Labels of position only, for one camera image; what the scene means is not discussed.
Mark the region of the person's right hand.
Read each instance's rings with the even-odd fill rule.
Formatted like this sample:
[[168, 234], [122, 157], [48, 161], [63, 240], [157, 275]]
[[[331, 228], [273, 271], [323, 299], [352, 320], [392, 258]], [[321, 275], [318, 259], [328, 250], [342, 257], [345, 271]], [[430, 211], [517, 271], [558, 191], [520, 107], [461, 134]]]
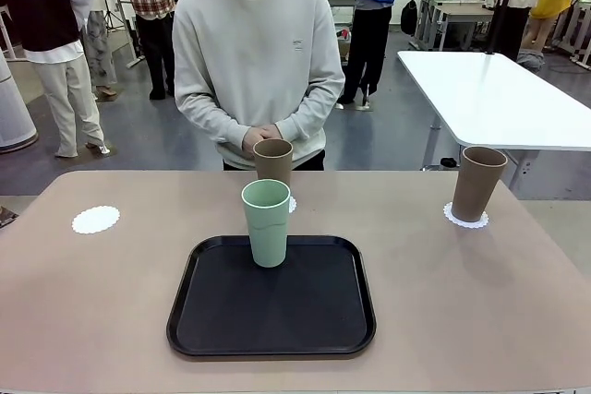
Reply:
[[252, 153], [257, 143], [270, 137], [271, 134], [265, 128], [250, 127], [244, 135], [242, 149], [244, 152]]

